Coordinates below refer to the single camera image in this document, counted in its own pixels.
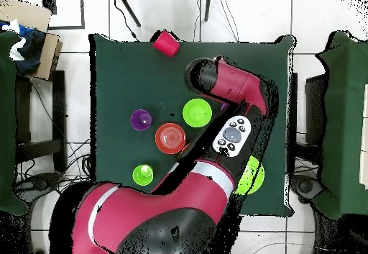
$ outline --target dark green tabletop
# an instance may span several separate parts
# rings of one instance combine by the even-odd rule
[[[96,41],[96,177],[150,191],[175,163],[174,155],[160,152],[155,133],[161,124],[179,124],[190,142],[200,128],[188,126],[182,110],[187,101],[198,96],[184,83],[187,64],[196,58],[222,55],[239,68],[272,79],[279,89],[280,110],[262,164],[265,178],[262,187],[244,202],[242,214],[288,216],[284,205],[285,129],[288,95],[288,53],[291,36],[272,44],[181,42],[177,55],[169,58],[153,48],[152,42],[114,42],[100,35]],[[213,114],[221,104],[206,99]],[[152,115],[152,125],[143,132],[130,125],[134,110],[145,109]],[[149,164],[153,182],[138,186],[132,179],[134,168]]]

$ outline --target red cup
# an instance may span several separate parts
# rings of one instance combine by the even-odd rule
[[[179,42],[175,40],[175,38],[166,31],[162,31],[160,36],[157,38],[153,47],[167,56],[174,56],[176,52],[179,50]]]
[[[155,135],[156,146],[168,155],[179,153],[185,145],[185,140],[183,128],[174,123],[161,125]]]

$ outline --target purple cup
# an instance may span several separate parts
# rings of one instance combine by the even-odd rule
[[[143,109],[138,109],[132,113],[130,117],[130,124],[135,130],[146,130],[152,123],[151,114]]]

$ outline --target white tile floor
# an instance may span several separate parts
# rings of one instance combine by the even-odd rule
[[[127,24],[141,41],[150,40],[157,30],[173,31],[181,40],[193,41],[198,16],[197,0],[128,0],[142,27],[138,28],[120,0],[117,6],[126,14]],[[208,22],[204,22],[206,0],[202,0],[202,42],[234,41],[222,9],[221,0],[211,0]],[[294,71],[298,73],[298,131],[305,132],[304,84],[308,77],[324,72],[313,56],[322,51],[334,30],[349,30],[359,39],[368,38],[366,6],[359,0],[227,0],[236,21],[240,41],[273,42],[280,35],[292,34],[297,45]],[[84,0],[85,29],[55,30],[63,41],[57,69],[65,71],[67,90],[68,140],[73,149],[89,138],[90,76],[88,33],[99,33],[118,41],[134,40],[124,18],[115,9],[114,0]],[[195,31],[199,41],[199,23]],[[51,112],[49,83],[35,81],[47,110]],[[32,139],[51,138],[52,124],[35,93],[32,94]],[[297,140],[304,141],[298,134]],[[83,146],[77,154],[89,151]],[[24,163],[23,170],[30,163]],[[30,173],[53,171],[51,157],[37,159]],[[78,175],[75,165],[68,172]],[[32,238],[36,248],[49,247],[48,226],[58,195],[42,197],[34,208]],[[244,217],[232,254],[311,254],[314,241],[314,218],[308,205],[299,203],[290,192],[295,213],[290,218]]]

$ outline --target red bowl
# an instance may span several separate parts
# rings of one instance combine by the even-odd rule
[[[185,145],[185,140],[183,128],[174,123],[161,125],[155,135],[156,146],[168,155],[179,153]]]

